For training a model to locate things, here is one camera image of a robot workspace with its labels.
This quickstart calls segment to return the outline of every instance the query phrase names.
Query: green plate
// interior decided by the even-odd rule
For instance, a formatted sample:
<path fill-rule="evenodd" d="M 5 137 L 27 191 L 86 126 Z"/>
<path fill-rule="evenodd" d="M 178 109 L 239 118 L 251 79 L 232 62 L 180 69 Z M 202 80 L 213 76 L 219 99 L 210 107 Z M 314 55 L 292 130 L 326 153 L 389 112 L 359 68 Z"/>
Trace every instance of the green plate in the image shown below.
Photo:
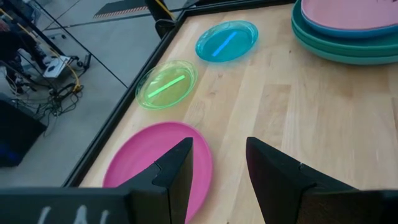
<path fill-rule="evenodd" d="M 297 32 L 317 49 L 353 57 L 383 57 L 398 55 L 398 32 L 370 39 L 339 39 L 313 30 L 302 17 L 301 1 L 293 7 L 292 22 Z"/>
<path fill-rule="evenodd" d="M 398 62 L 398 55 L 386 56 L 386 57 L 349 57 L 344 55 L 332 54 L 312 46 L 310 43 L 300 38 L 300 34 L 293 29 L 293 33 L 296 36 L 298 42 L 311 53 L 334 62 L 341 62 L 350 65 L 382 65 L 387 63 Z"/>
<path fill-rule="evenodd" d="M 197 80 L 195 66 L 184 60 L 172 60 L 151 69 L 139 81 L 136 100 L 148 110 L 168 108 L 182 101 Z"/>

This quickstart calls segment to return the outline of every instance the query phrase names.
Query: black table border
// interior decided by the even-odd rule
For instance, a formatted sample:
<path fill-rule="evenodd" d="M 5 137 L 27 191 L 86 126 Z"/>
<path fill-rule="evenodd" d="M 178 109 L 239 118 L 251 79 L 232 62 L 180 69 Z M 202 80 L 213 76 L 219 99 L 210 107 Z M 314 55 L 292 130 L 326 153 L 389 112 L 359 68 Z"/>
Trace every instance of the black table border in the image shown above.
<path fill-rule="evenodd" d="M 160 40 L 158 46 L 150 55 L 144 66 L 141 68 L 140 72 L 130 84 L 127 91 L 123 94 L 122 98 L 113 109 L 111 115 L 107 118 L 104 125 L 95 136 L 94 140 L 88 146 L 85 153 L 82 155 L 66 181 L 63 183 L 62 187 L 78 187 L 81 184 L 90 167 L 94 164 L 96 158 L 102 151 L 102 148 L 105 146 L 113 131 L 118 126 L 120 120 L 123 118 L 125 112 L 130 107 L 130 104 L 135 99 L 136 88 L 139 84 L 140 78 L 143 77 L 150 69 L 157 65 L 160 58 L 167 50 L 167 47 L 170 45 L 177 32 L 180 30 L 182 24 L 185 22 L 187 17 L 199 16 L 203 14 L 212 14 L 217 12 L 228 12 L 243 9 L 277 6 L 294 2 L 295 0 L 237 0 L 208 4 L 183 10 L 175 21 L 175 27 L 166 35 L 164 35 L 162 40 Z"/>

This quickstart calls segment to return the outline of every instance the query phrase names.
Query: wooden table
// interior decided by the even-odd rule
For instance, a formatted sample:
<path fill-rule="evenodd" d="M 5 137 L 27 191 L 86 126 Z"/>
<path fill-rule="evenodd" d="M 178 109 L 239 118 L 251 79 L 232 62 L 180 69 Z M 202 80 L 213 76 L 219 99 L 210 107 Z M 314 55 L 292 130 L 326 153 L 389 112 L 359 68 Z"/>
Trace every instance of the wooden table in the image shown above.
<path fill-rule="evenodd" d="M 292 5 L 188 17 L 161 62 L 184 59 L 198 69 L 195 89 L 174 107 L 131 104 L 81 183 L 101 187 L 121 145 L 151 124 L 177 120 L 199 130 L 213 152 L 213 182 L 191 223 L 263 223 L 245 158 L 246 137 L 359 189 L 398 187 L 398 65 L 356 67 L 304 50 L 290 26 Z M 255 49 L 209 65 L 195 53 L 199 36 L 223 21 L 259 29 Z"/>

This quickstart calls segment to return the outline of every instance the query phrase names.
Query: pink plate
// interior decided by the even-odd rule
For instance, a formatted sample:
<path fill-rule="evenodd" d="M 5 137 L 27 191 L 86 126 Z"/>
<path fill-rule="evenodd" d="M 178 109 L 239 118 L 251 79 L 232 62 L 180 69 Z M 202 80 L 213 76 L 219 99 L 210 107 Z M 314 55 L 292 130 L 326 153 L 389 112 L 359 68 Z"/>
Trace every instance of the pink plate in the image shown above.
<path fill-rule="evenodd" d="M 302 0 L 308 19 L 332 29 L 375 29 L 398 24 L 395 0 Z"/>
<path fill-rule="evenodd" d="M 193 127 L 169 121 L 157 123 L 133 135 L 113 157 L 104 187 L 117 187 L 134 177 L 185 137 L 193 137 L 193 177 L 185 223 L 194 216 L 210 188 L 213 163 L 203 136 Z"/>

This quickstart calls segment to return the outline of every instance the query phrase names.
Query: concrete floor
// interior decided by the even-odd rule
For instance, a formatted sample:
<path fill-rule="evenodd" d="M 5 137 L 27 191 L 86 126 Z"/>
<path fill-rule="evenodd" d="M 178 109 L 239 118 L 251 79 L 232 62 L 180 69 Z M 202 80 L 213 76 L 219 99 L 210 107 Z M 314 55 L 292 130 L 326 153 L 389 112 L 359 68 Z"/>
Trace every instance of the concrete floor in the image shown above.
<path fill-rule="evenodd" d="M 45 8 L 63 26 L 100 21 L 94 14 L 114 0 L 52 0 Z M 166 0 L 169 8 L 182 7 L 184 0 Z M 133 12 L 121 17 L 142 14 Z M 68 28 L 88 50 L 98 57 L 125 85 L 130 85 L 159 43 L 152 17 Z M 38 27 L 56 27 L 45 16 Z M 45 30 L 46 35 L 62 30 Z M 71 38 L 54 40 L 67 55 L 84 58 L 86 51 Z M 0 82 L 0 91 L 9 93 Z M 111 114 L 126 88 L 98 61 L 80 78 L 83 97 L 75 110 L 50 120 L 50 134 L 39 137 L 18 167 L 0 169 L 0 187 L 61 186 L 79 158 Z"/>

